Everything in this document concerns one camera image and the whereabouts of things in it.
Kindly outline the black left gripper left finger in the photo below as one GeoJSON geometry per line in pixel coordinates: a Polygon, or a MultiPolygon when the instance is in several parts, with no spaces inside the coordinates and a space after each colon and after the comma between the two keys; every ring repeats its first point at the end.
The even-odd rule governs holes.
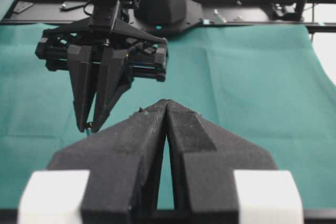
{"type": "Polygon", "coordinates": [[[81,204],[84,223],[132,223],[157,206],[167,101],[58,150],[49,170],[90,172],[81,204]]]}

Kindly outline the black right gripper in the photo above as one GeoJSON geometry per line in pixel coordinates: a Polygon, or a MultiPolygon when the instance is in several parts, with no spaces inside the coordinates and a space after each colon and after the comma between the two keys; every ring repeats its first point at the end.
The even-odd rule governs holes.
{"type": "Polygon", "coordinates": [[[50,71],[68,70],[77,127],[84,132],[90,112],[92,61],[100,63],[92,131],[97,132],[119,97],[130,88],[122,75],[165,81],[167,40],[117,19],[111,28],[89,26],[89,18],[45,29],[35,54],[50,71]]]}

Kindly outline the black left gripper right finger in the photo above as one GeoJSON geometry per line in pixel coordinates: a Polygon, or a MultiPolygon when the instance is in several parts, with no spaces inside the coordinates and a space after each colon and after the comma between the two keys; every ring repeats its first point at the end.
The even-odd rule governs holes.
{"type": "Polygon", "coordinates": [[[191,223],[238,223],[233,171],[277,170],[271,154],[173,100],[166,118],[174,207],[191,223]]]}

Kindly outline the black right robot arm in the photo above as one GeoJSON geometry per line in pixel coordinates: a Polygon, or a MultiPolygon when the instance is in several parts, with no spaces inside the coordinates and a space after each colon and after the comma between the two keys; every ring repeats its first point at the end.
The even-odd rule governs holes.
{"type": "Polygon", "coordinates": [[[67,70],[80,132],[97,132],[135,78],[166,78],[167,36],[197,26],[193,0],[89,0],[87,18],[45,29],[36,56],[50,71],[67,70]]]}

